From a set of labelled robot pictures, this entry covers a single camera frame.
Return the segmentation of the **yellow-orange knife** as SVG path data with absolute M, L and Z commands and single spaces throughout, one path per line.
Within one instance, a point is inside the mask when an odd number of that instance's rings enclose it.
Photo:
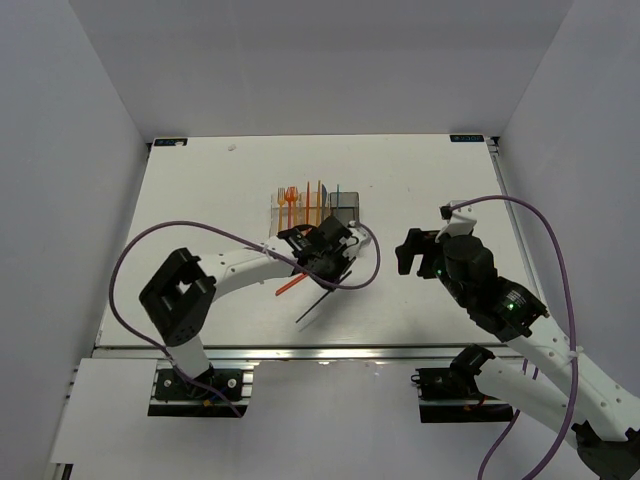
M 319 226 L 319 224 L 321 223 L 321 184 L 322 181 L 318 180 L 317 181 L 317 188 L 316 188 L 316 203 L 315 203 L 315 225 Z

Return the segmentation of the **blue knife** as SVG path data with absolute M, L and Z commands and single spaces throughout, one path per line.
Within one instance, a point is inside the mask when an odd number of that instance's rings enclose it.
M 321 184 L 321 220 L 324 221 L 329 215 L 328 191 L 324 183 Z

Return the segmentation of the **red-orange fork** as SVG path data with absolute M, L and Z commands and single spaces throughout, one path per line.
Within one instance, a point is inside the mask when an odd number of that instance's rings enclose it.
M 285 191 L 285 201 L 287 203 L 287 226 L 291 229 L 294 226 L 294 206 L 297 200 L 297 188 L 295 186 L 290 186 Z

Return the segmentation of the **red-orange knife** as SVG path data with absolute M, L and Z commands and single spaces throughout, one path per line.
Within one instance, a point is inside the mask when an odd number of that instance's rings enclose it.
M 305 223 L 311 225 L 311 185 L 307 182 L 306 186 L 306 199 L 305 199 Z

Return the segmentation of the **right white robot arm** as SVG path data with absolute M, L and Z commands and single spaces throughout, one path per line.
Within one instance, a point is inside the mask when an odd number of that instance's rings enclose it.
M 461 397 L 499 398 L 564 439 L 601 479 L 631 479 L 639 472 L 639 399 L 599 368 L 527 288 L 498 274 L 492 252 L 471 234 L 452 237 L 409 230 L 395 250 L 398 271 L 437 279 L 470 319 L 533 363 L 551 382 L 538 389 L 478 345 L 452 362 L 451 384 Z

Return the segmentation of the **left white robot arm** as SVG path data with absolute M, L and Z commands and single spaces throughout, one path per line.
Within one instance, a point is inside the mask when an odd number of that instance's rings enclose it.
M 283 230 L 258 247 L 199 257 L 186 248 L 173 251 L 139 295 L 139 301 L 180 370 L 177 387 L 199 399 L 211 387 L 213 368 L 200 332 L 219 298 L 271 279 L 288 278 L 299 266 L 332 291 L 371 236 L 355 224 L 331 216 L 319 226 Z

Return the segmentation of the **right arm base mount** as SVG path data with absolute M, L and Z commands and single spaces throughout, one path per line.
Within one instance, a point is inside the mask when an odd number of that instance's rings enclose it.
M 496 356 L 489 349 L 472 344 L 448 367 L 416 370 L 411 381 L 418 391 L 420 421 L 423 424 L 508 423 L 513 408 L 483 394 L 476 382 L 481 367 Z

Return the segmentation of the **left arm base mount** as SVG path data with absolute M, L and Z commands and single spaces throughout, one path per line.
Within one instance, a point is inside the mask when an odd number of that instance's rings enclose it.
M 149 417 L 239 419 L 248 409 L 252 374 L 241 368 L 211 367 L 184 380 L 174 368 L 156 368 L 148 401 Z

